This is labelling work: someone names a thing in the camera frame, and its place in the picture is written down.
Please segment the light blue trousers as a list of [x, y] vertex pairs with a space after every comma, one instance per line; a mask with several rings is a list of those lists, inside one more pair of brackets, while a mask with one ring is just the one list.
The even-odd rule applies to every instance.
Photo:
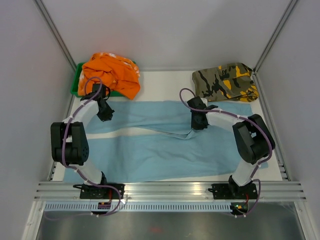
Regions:
[[191, 128], [179, 101], [111, 101], [110, 121], [94, 116], [85, 132], [89, 160], [109, 182], [135, 183], [233, 173], [241, 162], [234, 134]]

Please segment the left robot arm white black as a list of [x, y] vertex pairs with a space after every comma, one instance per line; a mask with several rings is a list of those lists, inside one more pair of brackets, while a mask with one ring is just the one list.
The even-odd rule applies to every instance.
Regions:
[[106, 102], [110, 91], [102, 83], [93, 84], [92, 92], [81, 98], [80, 105], [69, 117], [50, 126], [52, 159], [83, 179], [82, 184], [73, 186], [80, 189], [83, 199], [102, 199], [115, 191], [114, 186], [107, 185], [105, 174], [89, 161], [86, 135], [86, 127], [92, 118], [98, 117], [101, 122], [112, 119], [114, 110]]

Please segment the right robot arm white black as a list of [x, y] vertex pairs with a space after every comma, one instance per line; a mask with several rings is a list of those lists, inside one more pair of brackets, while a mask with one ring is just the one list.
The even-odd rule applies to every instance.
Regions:
[[268, 161], [275, 149], [275, 141], [264, 120], [259, 114], [242, 116], [208, 105], [199, 96], [187, 101], [187, 106], [191, 110], [193, 130], [213, 126], [233, 133], [241, 160], [229, 177], [227, 190], [233, 198], [240, 198], [253, 184], [258, 168]]

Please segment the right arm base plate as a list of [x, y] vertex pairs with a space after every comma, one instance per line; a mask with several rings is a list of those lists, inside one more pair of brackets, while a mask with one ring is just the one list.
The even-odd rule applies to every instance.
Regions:
[[214, 200], [256, 200], [258, 190], [254, 183], [245, 186], [232, 186], [228, 183], [214, 183], [207, 189], [213, 195]]

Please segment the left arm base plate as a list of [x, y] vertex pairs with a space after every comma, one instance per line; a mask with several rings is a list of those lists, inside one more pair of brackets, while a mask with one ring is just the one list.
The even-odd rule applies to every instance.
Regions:
[[92, 185], [86, 185], [86, 184], [74, 184], [72, 187], [74, 189], [80, 190], [80, 199], [90, 199], [90, 200], [99, 200], [99, 199], [123, 199], [123, 195], [125, 192], [125, 184], [122, 183], [110, 183], [110, 186], [117, 189], [120, 193], [121, 198], [119, 198], [119, 195], [116, 190], [113, 188], [108, 187], [96, 187]]

